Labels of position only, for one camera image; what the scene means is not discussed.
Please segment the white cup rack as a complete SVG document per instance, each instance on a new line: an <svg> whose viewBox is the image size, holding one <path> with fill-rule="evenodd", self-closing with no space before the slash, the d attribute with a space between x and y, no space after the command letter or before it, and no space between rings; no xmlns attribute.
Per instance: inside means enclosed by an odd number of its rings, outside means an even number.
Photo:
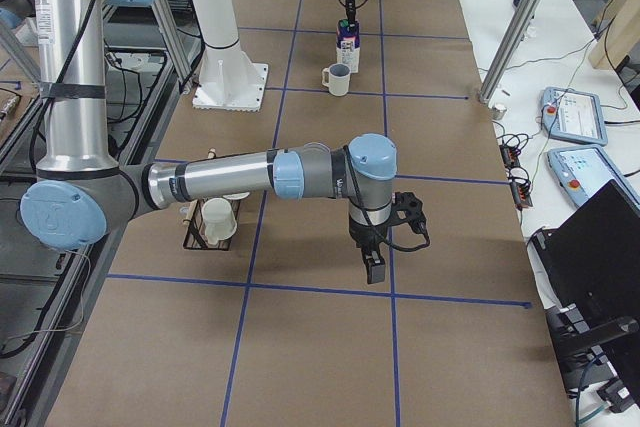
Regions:
<svg viewBox="0 0 640 427"><path fill-rule="evenodd" d="M223 198L227 201L241 201L246 199L250 195L249 192L241 192L241 193L233 193L233 194L224 194Z"/></svg>
<svg viewBox="0 0 640 427"><path fill-rule="evenodd" d="M205 236L210 245L230 239L237 230L231 203L224 198L206 201L201 208L201 215L205 224Z"/></svg>

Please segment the lower teach pendant tablet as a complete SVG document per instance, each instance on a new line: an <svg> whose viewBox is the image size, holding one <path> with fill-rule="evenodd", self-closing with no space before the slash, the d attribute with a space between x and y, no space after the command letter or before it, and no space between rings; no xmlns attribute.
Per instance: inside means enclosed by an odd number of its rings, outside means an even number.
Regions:
<svg viewBox="0 0 640 427"><path fill-rule="evenodd" d="M614 180L629 198L639 205L639 195L607 155L595 144L550 149L549 167L560 186L577 207L585 204L607 182Z"/></svg>

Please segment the teach pendant tablet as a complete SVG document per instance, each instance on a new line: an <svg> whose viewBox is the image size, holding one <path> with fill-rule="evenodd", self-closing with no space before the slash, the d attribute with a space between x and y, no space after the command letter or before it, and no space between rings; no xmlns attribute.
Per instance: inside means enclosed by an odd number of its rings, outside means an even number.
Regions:
<svg viewBox="0 0 640 427"><path fill-rule="evenodd" d="M607 155L595 144L550 149L549 167L560 186L577 207L585 204L607 182L614 180L629 198L639 205L639 195Z"/></svg>
<svg viewBox="0 0 640 427"><path fill-rule="evenodd" d="M605 146L608 136L597 95L571 88L547 87L542 93L541 117L552 139Z"/></svg>

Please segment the milk carton green cap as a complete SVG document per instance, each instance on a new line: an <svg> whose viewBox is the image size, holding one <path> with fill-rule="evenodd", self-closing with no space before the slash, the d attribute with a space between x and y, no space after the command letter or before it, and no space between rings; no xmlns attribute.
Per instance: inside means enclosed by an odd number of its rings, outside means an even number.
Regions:
<svg viewBox="0 0 640 427"><path fill-rule="evenodd" d="M349 67L352 74L359 72L360 34L359 23L341 19L336 28L336 58L338 63Z"/></svg>

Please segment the white cup rack front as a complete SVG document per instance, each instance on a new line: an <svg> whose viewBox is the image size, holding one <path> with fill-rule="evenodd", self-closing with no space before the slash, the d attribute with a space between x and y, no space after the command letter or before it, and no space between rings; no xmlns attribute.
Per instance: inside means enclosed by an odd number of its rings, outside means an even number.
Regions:
<svg viewBox="0 0 640 427"><path fill-rule="evenodd" d="M205 236L210 245L230 239L237 230L231 203L224 198L206 201L201 208L201 215L205 224Z"/></svg>

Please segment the white mug with handle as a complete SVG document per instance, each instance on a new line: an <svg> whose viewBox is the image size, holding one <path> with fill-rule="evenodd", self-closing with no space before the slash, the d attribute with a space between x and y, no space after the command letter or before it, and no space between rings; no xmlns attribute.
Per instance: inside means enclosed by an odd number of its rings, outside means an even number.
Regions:
<svg viewBox="0 0 640 427"><path fill-rule="evenodd" d="M343 63L332 64L322 70L321 83L329 93L336 97L345 96L349 92L351 69Z"/></svg>

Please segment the aluminium frame post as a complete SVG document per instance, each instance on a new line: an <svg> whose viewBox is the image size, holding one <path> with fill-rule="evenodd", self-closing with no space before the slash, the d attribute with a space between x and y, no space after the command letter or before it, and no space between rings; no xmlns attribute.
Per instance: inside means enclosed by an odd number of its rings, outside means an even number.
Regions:
<svg viewBox="0 0 640 427"><path fill-rule="evenodd" d="M487 105L496 91L539 2L540 0L520 1L479 90L481 103Z"/></svg>

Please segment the black laptop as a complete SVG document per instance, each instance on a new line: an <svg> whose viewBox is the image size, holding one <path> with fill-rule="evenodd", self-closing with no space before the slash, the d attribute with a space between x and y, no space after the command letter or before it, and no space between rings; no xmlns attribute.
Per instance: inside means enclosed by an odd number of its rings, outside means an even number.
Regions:
<svg viewBox="0 0 640 427"><path fill-rule="evenodd" d="M639 400L639 207L608 181L557 229L531 238L563 307L549 319L567 370L595 347Z"/></svg>

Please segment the small metal cylinder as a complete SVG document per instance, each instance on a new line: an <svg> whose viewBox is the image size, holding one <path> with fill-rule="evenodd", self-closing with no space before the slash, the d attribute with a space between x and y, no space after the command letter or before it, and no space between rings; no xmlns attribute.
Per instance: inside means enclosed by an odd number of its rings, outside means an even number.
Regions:
<svg viewBox="0 0 640 427"><path fill-rule="evenodd" d="M493 120L500 121L504 118L507 112L507 107L502 103L495 103L491 107L491 116Z"/></svg>

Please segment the white pedestal column base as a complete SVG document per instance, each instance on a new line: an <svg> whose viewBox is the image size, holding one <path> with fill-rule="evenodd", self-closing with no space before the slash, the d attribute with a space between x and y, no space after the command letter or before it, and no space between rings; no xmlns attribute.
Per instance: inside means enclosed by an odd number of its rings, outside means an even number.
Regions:
<svg viewBox="0 0 640 427"><path fill-rule="evenodd" d="M192 0L204 53L193 105L199 109L258 111L269 66L244 52L232 0Z"/></svg>

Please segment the upper teach pendant tablet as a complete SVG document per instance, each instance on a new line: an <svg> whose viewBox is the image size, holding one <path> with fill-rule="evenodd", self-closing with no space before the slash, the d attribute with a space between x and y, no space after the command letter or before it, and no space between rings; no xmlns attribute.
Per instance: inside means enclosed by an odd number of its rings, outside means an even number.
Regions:
<svg viewBox="0 0 640 427"><path fill-rule="evenodd" d="M571 88L547 87L542 93L541 117L552 139L605 146L608 136L597 95Z"/></svg>

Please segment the white cup rack rear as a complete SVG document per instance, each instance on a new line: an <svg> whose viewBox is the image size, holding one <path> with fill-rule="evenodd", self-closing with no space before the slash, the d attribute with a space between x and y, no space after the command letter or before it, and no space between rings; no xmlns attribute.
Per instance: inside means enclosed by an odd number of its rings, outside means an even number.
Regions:
<svg viewBox="0 0 640 427"><path fill-rule="evenodd" d="M246 199L250 195L249 192L241 192L241 193L233 193L233 194L224 194L223 198L227 201L241 201Z"/></svg>

